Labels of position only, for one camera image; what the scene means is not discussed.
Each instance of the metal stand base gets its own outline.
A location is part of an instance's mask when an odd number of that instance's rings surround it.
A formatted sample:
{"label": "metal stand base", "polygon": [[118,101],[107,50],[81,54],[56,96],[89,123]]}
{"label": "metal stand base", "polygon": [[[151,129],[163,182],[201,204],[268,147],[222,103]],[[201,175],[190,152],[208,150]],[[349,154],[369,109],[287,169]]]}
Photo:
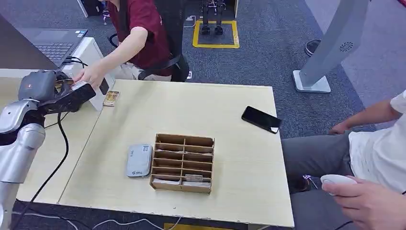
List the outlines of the metal stand base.
{"label": "metal stand base", "polygon": [[299,76],[300,70],[293,71],[293,80],[296,85],[296,90],[299,92],[319,92],[319,93],[330,93],[330,85],[328,84],[327,78],[324,76],[318,82],[316,82],[313,86],[310,87],[303,87],[302,80]]}

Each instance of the person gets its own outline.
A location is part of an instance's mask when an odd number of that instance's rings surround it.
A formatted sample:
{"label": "person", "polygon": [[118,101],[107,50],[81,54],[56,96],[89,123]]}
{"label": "person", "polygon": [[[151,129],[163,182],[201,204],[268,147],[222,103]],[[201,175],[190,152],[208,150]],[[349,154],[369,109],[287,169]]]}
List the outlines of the person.
{"label": "person", "polygon": [[[109,55],[86,67],[73,80],[86,81],[93,88],[98,88],[104,75],[123,63],[125,73],[131,79],[137,79],[141,69],[151,68],[155,64],[170,59],[169,45],[162,19],[153,0],[126,0],[127,9],[120,8],[122,0],[107,0],[111,20],[116,28],[119,46]],[[130,34],[122,30],[119,11],[127,11]],[[170,81],[171,69],[164,69],[157,75],[150,75],[145,80]]]}
{"label": "person", "polygon": [[[308,190],[303,175],[351,175],[395,192],[406,190],[406,91],[376,103],[335,125],[331,135],[282,140],[291,193]],[[375,132],[350,132],[355,126],[397,120]]]}
{"label": "person", "polygon": [[406,230],[405,195],[376,183],[350,178],[357,184],[323,184],[324,191],[292,194],[295,229]]}

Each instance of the gray carpet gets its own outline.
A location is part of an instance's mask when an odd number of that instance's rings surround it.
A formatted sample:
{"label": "gray carpet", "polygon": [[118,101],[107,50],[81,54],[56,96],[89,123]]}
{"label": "gray carpet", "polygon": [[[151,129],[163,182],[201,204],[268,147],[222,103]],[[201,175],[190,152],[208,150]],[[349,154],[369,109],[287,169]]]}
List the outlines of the gray carpet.
{"label": "gray carpet", "polygon": [[[339,0],[305,0],[318,24],[326,31]],[[342,62],[365,106],[390,99],[406,89],[406,7],[396,0],[371,1],[361,46]],[[376,125],[379,129],[392,126]]]}
{"label": "gray carpet", "polygon": [[[237,19],[240,49],[203,49],[192,46],[193,29],[185,29],[184,54],[193,71],[192,82],[272,86],[282,138],[326,134],[336,123],[363,109],[362,102],[342,66],[327,75],[330,94],[298,93],[291,77],[307,60],[304,44],[320,37],[321,30],[304,0],[240,0]],[[3,0],[2,13],[15,26],[89,28],[103,54],[112,51],[107,37],[114,33],[102,19],[85,19],[76,1]],[[374,130],[373,126],[360,128]],[[76,218],[89,225],[106,219],[130,221],[148,217],[161,225],[176,218],[157,217],[73,207],[36,205],[43,212]],[[181,223],[246,229],[244,224],[184,219]],[[105,225],[98,229],[154,229]],[[25,217],[20,229],[69,229],[61,220]]]}

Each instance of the robotic arm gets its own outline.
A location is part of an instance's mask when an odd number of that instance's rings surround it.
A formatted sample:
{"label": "robotic arm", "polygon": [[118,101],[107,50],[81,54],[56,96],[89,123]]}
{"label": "robotic arm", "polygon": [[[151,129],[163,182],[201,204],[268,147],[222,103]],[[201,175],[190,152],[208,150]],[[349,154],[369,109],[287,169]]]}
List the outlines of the robotic arm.
{"label": "robotic arm", "polygon": [[44,142],[45,115],[76,112],[95,95],[89,84],[73,85],[61,71],[41,70],[23,78],[19,100],[0,114],[0,230],[9,230],[19,186]]}

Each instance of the black shoe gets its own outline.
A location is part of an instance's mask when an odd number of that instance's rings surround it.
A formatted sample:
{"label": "black shoe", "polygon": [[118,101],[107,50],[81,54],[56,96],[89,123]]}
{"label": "black shoe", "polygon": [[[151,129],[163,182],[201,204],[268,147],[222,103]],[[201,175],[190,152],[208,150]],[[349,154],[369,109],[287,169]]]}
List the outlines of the black shoe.
{"label": "black shoe", "polygon": [[202,34],[203,35],[209,35],[210,34],[210,27],[208,27],[207,25],[203,26],[202,27]]}
{"label": "black shoe", "polygon": [[312,189],[317,189],[317,187],[313,188],[313,183],[311,182],[310,176],[304,176],[303,179],[298,180],[295,184],[290,184],[289,193],[302,193]]}
{"label": "black shoe", "polygon": [[223,28],[218,25],[218,26],[214,29],[214,33],[215,33],[216,35],[223,35]]}

